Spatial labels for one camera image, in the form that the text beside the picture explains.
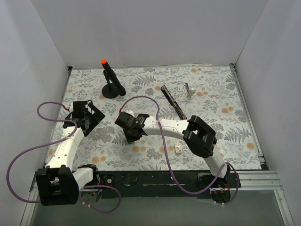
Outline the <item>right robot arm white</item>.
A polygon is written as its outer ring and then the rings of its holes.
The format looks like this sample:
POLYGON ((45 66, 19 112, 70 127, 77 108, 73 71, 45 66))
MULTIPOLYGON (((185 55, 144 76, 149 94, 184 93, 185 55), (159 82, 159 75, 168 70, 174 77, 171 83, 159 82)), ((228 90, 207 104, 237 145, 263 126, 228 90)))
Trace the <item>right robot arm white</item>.
POLYGON ((194 155, 205 160, 216 186, 223 187, 229 183, 230 167, 222 166, 225 160, 218 150, 216 132, 198 116, 193 115, 188 120, 157 120, 148 114, 134 117, 128 112, 121 112, 115 124, 123 129, 129 143, 142 136, 161 134, 184 141, 194 155))

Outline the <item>beige stapler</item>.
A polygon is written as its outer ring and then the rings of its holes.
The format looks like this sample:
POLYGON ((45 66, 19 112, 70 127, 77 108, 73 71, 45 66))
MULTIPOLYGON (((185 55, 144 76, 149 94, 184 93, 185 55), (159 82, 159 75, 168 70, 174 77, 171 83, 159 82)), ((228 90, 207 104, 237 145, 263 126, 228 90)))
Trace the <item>beige stapler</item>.
POLYGON ((188 83, 184 83, 183 88, 187 98, 191 98, 196 93, 196 90, 190 88, 188 83))

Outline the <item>small staple box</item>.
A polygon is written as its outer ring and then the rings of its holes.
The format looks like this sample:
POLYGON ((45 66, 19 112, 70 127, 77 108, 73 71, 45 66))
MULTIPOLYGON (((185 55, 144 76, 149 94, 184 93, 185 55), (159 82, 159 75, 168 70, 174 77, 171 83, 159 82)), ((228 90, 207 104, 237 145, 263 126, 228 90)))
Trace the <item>small staple box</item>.
POLYGON ((180 143, 175 143, 174 144, 174 152, 176 155, 182 154, 182 146, 180 143))

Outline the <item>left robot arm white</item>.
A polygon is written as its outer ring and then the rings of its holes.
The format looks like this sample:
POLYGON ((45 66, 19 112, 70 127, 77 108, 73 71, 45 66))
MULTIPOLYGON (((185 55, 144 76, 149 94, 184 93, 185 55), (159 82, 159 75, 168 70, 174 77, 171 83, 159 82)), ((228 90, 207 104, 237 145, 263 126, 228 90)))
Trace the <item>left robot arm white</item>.
POLYGON ((92 100, 74 101, 63 121, 62 142, 51 160, 36 173, 41 204, 44 206, 75 204, 84 186, 96 188, 100 177, 94 164, 72 171, 76 151, 84 137, 105 118, 92 100))

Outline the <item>black stapler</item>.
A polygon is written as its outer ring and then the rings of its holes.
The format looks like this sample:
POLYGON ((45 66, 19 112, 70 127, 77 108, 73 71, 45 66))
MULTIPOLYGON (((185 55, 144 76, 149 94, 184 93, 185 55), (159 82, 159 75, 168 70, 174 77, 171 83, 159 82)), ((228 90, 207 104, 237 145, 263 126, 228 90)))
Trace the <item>black stapler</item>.
POLYGON ((179 107, 178 103, 173 98, 173 96, 170 94, 167 87, 165 85, 162 85, 160 90, 162 91, 162 93, 164 94, 164 96, 166 97, 166 99, 168 100, 170 105, 175 109, 175 111, 178 114, 179 118, 181 120, 187 120, 187 117, 185 116, 185 114, 183 113, 183 111, 179 107))

